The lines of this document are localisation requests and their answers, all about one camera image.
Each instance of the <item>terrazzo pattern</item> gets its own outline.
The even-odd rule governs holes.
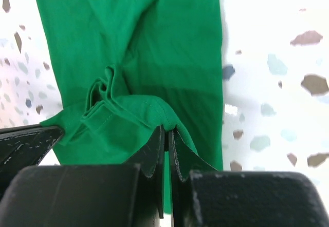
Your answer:
[[[220,1],[224,169],[304,173],[329,209],[329,0]],[[0,2],[0,127],[39,123],[62,106],[38,9]]]

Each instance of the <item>brown spot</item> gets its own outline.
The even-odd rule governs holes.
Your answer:
[[[10,2],[9,0],[2,0],[2,8],[3,10],[8,13],[10,10]]]
[[[293,41],[290,42],[293,46],[304,46],[304,45],[315,45],[323,39],[317,31],[307,31],[303,34],[298,35]]]
[[[236,161],[232,161],[230,163],[230,167],[231,167],[231,171],[233,171],[233,172],[242,171],[242,166],[239,163],[237,163]]]
[[[293,164],[293,166],[296,165],[296,163],[297,163],[297,157],[295,156],[295,154],[287,154],[287,158]]]
[[[318,167],[322,164],[327,158],[329,158],[329,154],[315,154],[311,155],[307,158],[308,167]]]
[[[46,70],[50,69],[49,64],[46,64],[45,62],[43,62],[43,66],[45,67]]]
[[[19,33],[16,32],[14,36],[15,36],[16,44],[19,48],[19,51],[22,52],[22,39],[21,39]]]
[[[5,59],[5,64],[9,65],[10,66],[10,62],[8,59]]]
[[[42,105],[38,105],[36,108],[35,108],[36,112],[40,115],[40,112],[41,110],[43,110],[43,106]]]
[[[319,94],[323,95],[329,91],[326,78],[316,74],[305,75],[300,85],[306,90],[308,90],[311,96],[319,95]]]
[[[243,130],[241,129],[233,131],[233,137],[236,140],[239,140],[242,137],[242,135],[243,135]]]

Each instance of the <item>speckled surface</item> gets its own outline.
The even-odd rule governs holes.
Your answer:
[[[39,123],[62,106],[38,9],[0,2],[0,127]],[[221,0],[224,169],[302,172],[329,209],[328,4]]]

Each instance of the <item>green fabric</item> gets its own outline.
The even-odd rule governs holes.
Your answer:
[[[42,125],[65,130],[61,164],[122,163],[162,124],[222,169],[219,0],[36,1],[64,107]],[[169,212],[168,169],[165,187]]]

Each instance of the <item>folded fabric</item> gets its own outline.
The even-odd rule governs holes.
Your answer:
[[[222,169],[219,0],[36,1],[63,102],[42,125],[65,130],[61,164],[122,163],[163,125]]]

